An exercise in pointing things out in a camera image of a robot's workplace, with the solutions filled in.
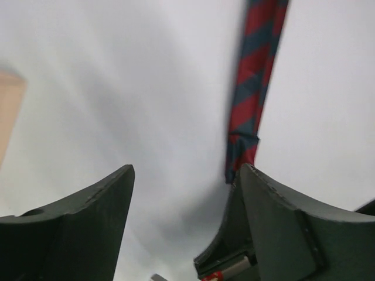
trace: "beige object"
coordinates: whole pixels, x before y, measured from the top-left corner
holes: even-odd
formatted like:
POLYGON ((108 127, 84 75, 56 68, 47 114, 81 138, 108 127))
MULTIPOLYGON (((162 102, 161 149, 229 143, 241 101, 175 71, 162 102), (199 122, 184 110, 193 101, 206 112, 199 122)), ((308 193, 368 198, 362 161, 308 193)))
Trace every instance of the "beige object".
POLYGON ((0 72, 0 166, 18 116, 26 82, 17 76, 0 72))

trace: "fabric strap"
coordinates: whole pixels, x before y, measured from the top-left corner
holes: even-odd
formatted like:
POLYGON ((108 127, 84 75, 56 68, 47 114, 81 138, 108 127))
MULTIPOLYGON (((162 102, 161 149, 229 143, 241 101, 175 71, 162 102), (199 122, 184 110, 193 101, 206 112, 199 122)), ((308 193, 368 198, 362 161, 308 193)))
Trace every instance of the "fabric strap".
POLYGON ((229 121, 226 183, 244 163, 254 164, 258 129, 287 0, 250 0, 229 121))

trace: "red object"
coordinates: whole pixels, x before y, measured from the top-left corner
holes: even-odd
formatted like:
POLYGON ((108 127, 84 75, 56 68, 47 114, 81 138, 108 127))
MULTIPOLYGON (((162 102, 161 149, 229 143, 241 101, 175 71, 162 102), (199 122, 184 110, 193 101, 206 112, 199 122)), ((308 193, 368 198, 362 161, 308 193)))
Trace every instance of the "red object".
POLYGON ((221 271, 212 273, 210 276, 207 276, 202 279, 202 281, 223 281, 223 274, 221 271))

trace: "dark green plastic part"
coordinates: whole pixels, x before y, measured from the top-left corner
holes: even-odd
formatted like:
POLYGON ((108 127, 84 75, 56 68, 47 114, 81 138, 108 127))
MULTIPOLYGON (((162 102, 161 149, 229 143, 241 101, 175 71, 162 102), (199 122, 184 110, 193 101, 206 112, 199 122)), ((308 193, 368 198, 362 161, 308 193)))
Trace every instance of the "dark green plastic part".
POLYGON ((112 281, 133 185, 126 165, 57 202, 0 218, 0 280, 112 281))
POLYGON ((233 281, 375 280, 374 202, 357 212, 342 210, 278 183, 250 165, 241 168, 233 189, 238 195, 229 198, 214 242, 195 259, 199 278, 224 266, 213 261, 246 248, 256 263, 233 281), (239 223, 249 229, 247 239, 231 227, 239 223), (229 247, 229 240, 242 245, 229 247))

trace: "striped strap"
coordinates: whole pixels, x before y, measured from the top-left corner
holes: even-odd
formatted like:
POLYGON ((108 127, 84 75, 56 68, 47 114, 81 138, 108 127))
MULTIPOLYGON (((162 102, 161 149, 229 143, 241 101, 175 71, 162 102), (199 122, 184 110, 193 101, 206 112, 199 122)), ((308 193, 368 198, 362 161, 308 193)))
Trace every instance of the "striped strap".
POLYGON ((243 163, 254 164, 258 129, 287 0, 250 0, 229 122, 226 182, 243 163))

